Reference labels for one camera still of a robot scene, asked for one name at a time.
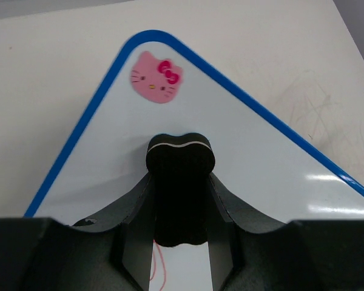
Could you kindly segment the black whiteboard eraser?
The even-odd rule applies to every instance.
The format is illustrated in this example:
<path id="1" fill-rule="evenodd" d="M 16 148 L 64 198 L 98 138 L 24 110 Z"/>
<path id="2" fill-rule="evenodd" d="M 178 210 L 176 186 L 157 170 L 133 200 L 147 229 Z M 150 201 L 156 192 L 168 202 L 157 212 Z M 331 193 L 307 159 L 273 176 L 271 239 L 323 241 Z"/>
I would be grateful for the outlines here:
<path id="1" fill-rule="evenodd" d="M 154 240 L 163 247 L 201 245 L 206 233 L 206 181 L 215 166 L 209 140 L 199 133 L 159 134 L 147 147 L 155 183 Z"/>

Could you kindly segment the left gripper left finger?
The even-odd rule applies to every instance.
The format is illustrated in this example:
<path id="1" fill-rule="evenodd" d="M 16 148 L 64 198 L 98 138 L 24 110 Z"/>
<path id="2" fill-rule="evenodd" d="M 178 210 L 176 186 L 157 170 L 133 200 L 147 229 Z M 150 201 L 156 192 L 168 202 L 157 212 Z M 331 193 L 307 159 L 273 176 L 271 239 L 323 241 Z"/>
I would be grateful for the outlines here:
<path id="1" fill-rule="evenodd" d="M 153 178 L 67 226 L 0 218 L 0 290 L 147 290 L 155 225 Z"/>

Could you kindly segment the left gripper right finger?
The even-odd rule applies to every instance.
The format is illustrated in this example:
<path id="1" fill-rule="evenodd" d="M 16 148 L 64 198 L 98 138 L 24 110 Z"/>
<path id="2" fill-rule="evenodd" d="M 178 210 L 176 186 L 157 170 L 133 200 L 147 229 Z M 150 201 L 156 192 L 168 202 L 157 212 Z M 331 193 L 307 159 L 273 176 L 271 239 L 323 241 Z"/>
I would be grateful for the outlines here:
<path id="1" fill-rule="evenodd" d="M 214 290 L 364 290 L 364 219 L 287 223 L 206 180 Z"/>

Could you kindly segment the blue framed whiteboard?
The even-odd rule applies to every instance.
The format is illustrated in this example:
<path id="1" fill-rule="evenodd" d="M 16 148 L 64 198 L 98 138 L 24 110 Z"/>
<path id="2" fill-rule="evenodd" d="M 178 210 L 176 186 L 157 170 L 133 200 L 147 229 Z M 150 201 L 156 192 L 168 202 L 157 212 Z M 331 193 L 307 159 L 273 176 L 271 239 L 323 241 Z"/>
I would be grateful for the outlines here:
<path id="1" fill-rule="evenodd" d="M 144 51 L 183 69 L 171 102 L 148 101 L 132 88 L 130 71 Z M 303 75 L 263 106 L 172 35 L 138 33 L 114 60 L 25 218 L 74 226 L 150 176 L 154 136 L 199 133 L 215 156 L 209 177 L 261 213 L 283 223 L 364 219 L 364 114 L 339 93 Z M 214 290 L 208 241 L 163 247 L 154 234 L 147 290 Z"/>

